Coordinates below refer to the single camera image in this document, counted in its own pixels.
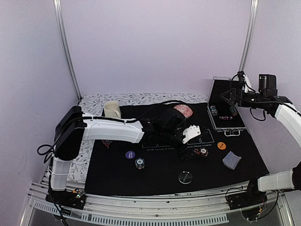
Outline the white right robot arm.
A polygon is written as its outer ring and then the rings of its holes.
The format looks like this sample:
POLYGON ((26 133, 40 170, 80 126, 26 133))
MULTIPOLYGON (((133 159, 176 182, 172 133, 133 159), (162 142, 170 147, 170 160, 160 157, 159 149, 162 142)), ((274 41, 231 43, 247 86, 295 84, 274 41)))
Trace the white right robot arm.
MULTIPOLYGON (((252 88, 249 78, 243 71, 234 77, 238 79, 238 84, 235 85, 231 80, 229 90, 221 93, 221 99, 231 106, 251 110, 262 109, 264 114, 276 119, 282 124, 282 128, 270 126, 272 131, 264 135, 264 138, 267 138, 268 144, 278 151, 278 157, 284 157, 285 153, 297 157, 298 153, 291 148, 301 145, 301 112, 287 97, 278 95, 276 76, 260 74, 258 91, 252 88)), ((247 205, 254 205, 264 192, 286 192, 300 188, 301 166, 297 165, 289 170, 250 180, 243 201, 247 205)))

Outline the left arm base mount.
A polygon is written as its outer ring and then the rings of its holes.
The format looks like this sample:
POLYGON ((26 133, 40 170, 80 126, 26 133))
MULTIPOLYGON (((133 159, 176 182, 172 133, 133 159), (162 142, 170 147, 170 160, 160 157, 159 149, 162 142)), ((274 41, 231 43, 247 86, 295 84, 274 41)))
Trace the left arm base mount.
POLYGON ((79 188, 72 191, 54 191, 49 188, 45 200, 59 206, 83 210, 86 203, 86 192, 79 188))

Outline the orange big blind button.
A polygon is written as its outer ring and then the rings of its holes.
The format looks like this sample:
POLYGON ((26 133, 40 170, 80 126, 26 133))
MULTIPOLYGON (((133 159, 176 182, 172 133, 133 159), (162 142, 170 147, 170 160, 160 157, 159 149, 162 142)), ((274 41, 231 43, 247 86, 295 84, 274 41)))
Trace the orange big blind button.
POLYGON ((218 142, 217 143, 217 147, 220 149, 220 150, 225 150, 226 149, 226 144, 224 142, 218 142))

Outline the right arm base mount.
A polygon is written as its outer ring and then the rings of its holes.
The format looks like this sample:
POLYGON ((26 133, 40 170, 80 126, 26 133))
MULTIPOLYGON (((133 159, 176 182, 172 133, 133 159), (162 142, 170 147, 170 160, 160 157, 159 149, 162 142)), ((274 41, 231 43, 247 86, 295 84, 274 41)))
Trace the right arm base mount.
POLYGON ((247 185, 246 191, 242 188, 230 188, 225 194, 226 202, 230 210, 250 207, 258 205, 258 207, 241 212, 244 219, 247 221, 256 221, 260 218, 263 209, 266 205, 266 192, 259 191, 258 181, 256 178, 251 179, 247 185))

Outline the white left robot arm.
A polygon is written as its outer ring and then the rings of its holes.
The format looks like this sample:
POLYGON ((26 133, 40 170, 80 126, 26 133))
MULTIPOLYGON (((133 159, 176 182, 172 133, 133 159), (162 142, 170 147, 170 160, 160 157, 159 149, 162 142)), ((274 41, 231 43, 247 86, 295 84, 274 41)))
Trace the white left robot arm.
POLYGON ((148 119, 118 119, 84 113, 74 106, 56 127, 54 143, 44 152, 52 154, 49 187, 59 204, 66 204, 70 194, 66 191, 69 168, 80 150, 82 141, 109 140, 134 144, 159 141, 183 148, 201 134, 198 125, 186 124, 186 117, 178 110, 168 108, 159 117, 148 119))

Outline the purple small blind button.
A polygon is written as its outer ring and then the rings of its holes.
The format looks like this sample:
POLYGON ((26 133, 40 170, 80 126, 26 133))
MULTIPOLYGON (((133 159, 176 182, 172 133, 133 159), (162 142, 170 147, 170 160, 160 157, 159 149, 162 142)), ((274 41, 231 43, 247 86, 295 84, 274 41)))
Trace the purple small blind button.
POLYGON ((125 153, 125 157, 126 157, 127 159, 133 159, 133 158, 135 158, 135 152, 134 152, 134 151, 127 151, 127 152, 125 153))

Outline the stack of poker chips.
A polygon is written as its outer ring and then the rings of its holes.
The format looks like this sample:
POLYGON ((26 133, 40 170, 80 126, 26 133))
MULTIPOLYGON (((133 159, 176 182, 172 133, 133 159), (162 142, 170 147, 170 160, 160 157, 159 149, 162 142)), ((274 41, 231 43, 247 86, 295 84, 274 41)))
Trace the stack of poker chips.
POLYGON ((145 160, 143 158, 137 158, 135 160, 135 166, 137 169, 142 170, 145 166, 145 160))

